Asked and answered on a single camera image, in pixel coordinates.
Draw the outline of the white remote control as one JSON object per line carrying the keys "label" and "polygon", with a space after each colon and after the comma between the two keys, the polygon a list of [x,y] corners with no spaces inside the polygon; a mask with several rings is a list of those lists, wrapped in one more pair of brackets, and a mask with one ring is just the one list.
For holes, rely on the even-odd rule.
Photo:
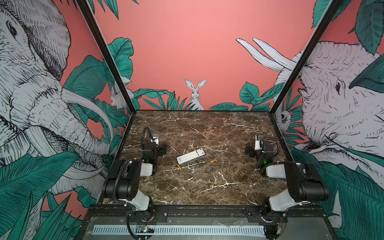
{"label": "white remote control", "polygon": [[177,157],[177,162],[179,165],[182,165],[184,163],[187,163],[189,161],[195,160],[199,157],[202,157],[205,155],[205,152],[202,148],[197,149],[195,151],[189,152],[187,154],[181,155]]}

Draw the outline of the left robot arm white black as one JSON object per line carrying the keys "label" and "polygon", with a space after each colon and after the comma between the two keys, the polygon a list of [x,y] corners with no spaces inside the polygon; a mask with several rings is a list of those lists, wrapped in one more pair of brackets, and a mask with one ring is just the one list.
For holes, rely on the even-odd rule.
{"label": "left robot arm white black", "polygon": [[121,160],[113,165],[103,184],[102,197],[131,208],[141,221],[150,222],[156,212],[152,198],[139,190],[140,178],[157,172],[158,158],[167,154],[167,145],[144,143],[142,154],[141,159]]}

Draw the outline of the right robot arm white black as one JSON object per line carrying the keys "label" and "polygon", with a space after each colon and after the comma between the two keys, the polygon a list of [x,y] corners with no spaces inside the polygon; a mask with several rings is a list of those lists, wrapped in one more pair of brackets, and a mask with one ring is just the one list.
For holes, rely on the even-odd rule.
{"label": "right robot arm white black", "polygon": [[283,220],[287,210],[302,205],[325,201],[329,190],[314,164],[274,162],[280,149],[264,140],[256,140],[254,146],[246,145],[245,154],[257,160],[256,171],[263,177],[283,179],[287,188],[281,193],[267,197],[259,209],[259,216],[267,224]]}

